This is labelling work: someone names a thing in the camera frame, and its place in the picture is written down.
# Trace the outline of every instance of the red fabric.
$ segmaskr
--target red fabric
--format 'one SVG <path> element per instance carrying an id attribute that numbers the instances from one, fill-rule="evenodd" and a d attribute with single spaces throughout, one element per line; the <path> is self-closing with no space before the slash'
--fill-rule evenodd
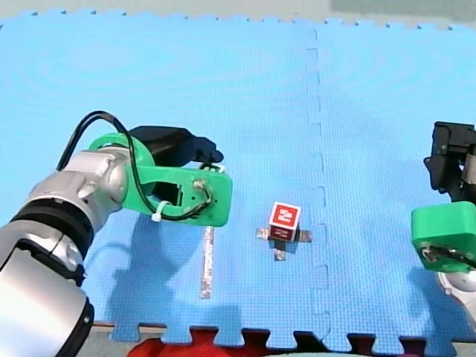
<path id="1" fill-rule="evenodd" d="M 192 332 L 193 344 L 162 344 L 157 338 L 146 340 L 133 348 L 127 357 L 260 357 L 269 351 L 264 346 L 246 344 L 243 348 L 224 348 L 213 345 L 215 332 Z"/>
<path id="2" fill-rule="evenodd" d="M 190 345 L 162 344 L 160 339 L 154 338 L 136 346 L 127 357 L 260 357 L 280 352 L 267 350 L 266 337 L 258 335 L 245 336 L 243 348 L 216 347 L 213 345 L 215 336 L 216 332 L 192 331 L 193 343 Z M 423 342 L 403 341 L 403 344 L 406 354 L 401 357 L 423 356 Z M 371 356 L 372 345 L 373 338 L 359 338 L 355 353 Z"/>

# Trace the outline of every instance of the blue foam mat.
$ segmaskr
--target blue foam mat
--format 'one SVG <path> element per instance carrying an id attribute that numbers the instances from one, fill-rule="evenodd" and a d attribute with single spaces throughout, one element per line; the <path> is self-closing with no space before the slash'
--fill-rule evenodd
<path id="1" fill-rule="evenodd" d="M 165 341 L 188 342 L 190 327 L 218 327 L 216 343 L 237 346 L 241 329 L 268 329 L 269 347 L 291 348 L 309 331 L 341 351 L 347 334 L 371 334 L 387 354 L 425 338 L 429 356 L 474 339 L 409 243 L 411 209 L 446 200 L 422 165 L 433 122 L 473 121 L 470 30 L 122 15 L 25 13 L 0 30 L 5 222 L 92 110 L 184 126 L 225 154 L 234 198 L 210 300 L 202 228 L 121 211 L 98 234 L 84 289 L 113 338 L 166 324 Z M 301 205 L 314 235 L 286 262 L 254 236 L 274 200 Z"/>

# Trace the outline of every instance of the red cube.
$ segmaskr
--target red cube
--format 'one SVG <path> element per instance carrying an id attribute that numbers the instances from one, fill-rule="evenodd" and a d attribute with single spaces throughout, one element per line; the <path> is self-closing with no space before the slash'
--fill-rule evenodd
<path id="1" fill-rule="evenodd" d="M 294 242 L 298 230 L 300 207 L 275 202 L 269 218 L 269 239 Z"/>

